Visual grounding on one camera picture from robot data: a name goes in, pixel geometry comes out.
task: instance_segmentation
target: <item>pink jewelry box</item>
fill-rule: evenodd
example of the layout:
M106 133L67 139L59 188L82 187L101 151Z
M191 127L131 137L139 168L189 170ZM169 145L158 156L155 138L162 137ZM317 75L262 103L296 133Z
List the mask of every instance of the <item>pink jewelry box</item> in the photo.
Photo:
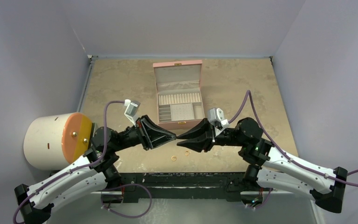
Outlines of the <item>pink jewelry box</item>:
M188 129L204 117L200 91L202 60L154 63L158 125Z

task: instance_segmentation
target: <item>robotic arm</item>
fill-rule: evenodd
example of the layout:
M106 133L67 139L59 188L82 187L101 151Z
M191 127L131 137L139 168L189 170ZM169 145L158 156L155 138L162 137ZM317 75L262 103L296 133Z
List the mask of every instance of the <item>robotic arm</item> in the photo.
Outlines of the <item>robotic arm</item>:
M178 136L178 139L185 141L177 145L196 152L208 152L214 145L239 146L239 156L250 164L245 173L245 181L256 182L263 188L283 189L303 195L315 200L316 205L325 210L340 213L345 184L328 177L346 181L347 170L341 167L324 168L285 151L284 156L270 141L263 139L262 134L263 130L252 118L241 119L235 128L228 128L223 111L220 108L212 108L208 111L208 118L204 118L196 127ZM324 173L324 177L299 167L293 161L308 169Z
M176 139L176 135L155 125L147 115L135 116L139 102L127 101L125 116L134 124L123 132L108 128L96 130L91 138L90 148L73 164L48 179L14 189L18 204L23 204L20 212L27 224L42 224L49 219L51 212L88 193L120 185L120 174L113 166L118 160L116 152L142 144L145 150L157 148ZM103 155L104 141L107 148Z

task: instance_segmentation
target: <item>open box lid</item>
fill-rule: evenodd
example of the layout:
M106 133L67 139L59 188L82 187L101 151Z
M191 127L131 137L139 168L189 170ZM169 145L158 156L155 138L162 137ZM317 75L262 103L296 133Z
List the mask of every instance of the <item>open box lid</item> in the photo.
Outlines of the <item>open box lid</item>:
M200 87L202 60L154 63L157 91Z

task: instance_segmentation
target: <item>table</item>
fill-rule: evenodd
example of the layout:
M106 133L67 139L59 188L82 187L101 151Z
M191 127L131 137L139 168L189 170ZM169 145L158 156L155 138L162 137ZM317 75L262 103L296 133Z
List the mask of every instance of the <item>table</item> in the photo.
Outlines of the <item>table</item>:
M152 64L183 60L193 59L97 59L85 92L82 112L98 126L103 126L103 108L107 102L133 99L141 102L138 115L147 114L157 123ZM226 118L232 118L248 89L252 91L256 111L267 132L284 150L297 155L270 59L203 59L201 94L205 112L219 107ZM111 105L107 115L108 127L118 132L131 125L121 105ZM254 118L250 102L238 119L245 117ZM176 134L185 131L173 130ZM140 145L120 151L115 166L119 172L234 172L244 171L248 166L237 154L240 147L215 146L208 153L197 153L177 147L177 141L149 151Z

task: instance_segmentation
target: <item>white cylinder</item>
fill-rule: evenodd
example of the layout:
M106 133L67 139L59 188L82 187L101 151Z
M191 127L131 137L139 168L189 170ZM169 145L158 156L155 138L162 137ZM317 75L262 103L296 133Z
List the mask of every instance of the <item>white cylinder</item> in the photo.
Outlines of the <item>white cylinder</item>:
M77 112L37 118L25 134L25 158L38 169L61 170L88 149L91 127L91 120Z

